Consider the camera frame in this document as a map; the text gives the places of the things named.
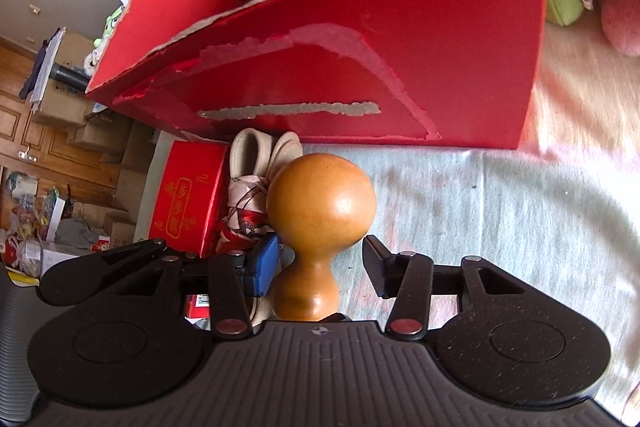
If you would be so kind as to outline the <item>small red gift box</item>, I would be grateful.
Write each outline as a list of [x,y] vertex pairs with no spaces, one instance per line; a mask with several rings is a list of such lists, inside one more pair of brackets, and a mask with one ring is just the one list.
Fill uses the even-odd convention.
[[155,199],[149,238],[175,251],[207,258],[215,252],[229,184],[224,143],[171,145]]

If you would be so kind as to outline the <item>orange wooden gourd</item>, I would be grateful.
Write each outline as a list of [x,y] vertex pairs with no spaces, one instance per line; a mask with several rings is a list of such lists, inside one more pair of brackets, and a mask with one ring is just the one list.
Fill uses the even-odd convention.
[[332,261],[365,236],[375,217],[369,177],[340,156],[315,153],[290,162],[267,196],[270,225],[294,260],[273,280],[269,299],[284,321],[319,321],[338,310]]

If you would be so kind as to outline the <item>pastel bed sheet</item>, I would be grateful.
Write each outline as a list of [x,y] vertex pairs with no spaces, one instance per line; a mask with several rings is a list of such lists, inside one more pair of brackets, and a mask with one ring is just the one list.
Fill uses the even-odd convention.
[[639,420],[639,63],[585,13],[544,31],[515,150],[335,145],[374,185],[371,231],[440,265],[484,257],[589,317],[612,360],[598,401]]

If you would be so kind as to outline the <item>cardboard storage box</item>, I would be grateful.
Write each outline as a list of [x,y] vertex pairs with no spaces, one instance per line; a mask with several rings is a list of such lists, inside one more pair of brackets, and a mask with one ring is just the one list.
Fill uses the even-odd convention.
[[85,95],[89,82],[85,58],[93,51],[89,39],[66,27],[58,28],[44,51],[29,95],[33,122],[66,130],[85,126],[92,106]]

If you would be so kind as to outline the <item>black thermos bottle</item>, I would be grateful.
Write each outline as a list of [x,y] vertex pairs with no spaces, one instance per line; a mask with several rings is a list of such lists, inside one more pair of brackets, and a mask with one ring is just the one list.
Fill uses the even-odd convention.
[[90,78],[83,72],[68,68],[58,63],[54,63],[49,74],[50,78],[65,84],[70,89],[85,92]]

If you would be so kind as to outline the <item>large red cardboard box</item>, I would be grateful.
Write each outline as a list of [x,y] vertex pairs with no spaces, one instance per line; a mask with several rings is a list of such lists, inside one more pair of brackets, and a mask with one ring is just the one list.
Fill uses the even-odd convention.
[[180,136],[514,148],[546,0],[130,0],[87,93]]

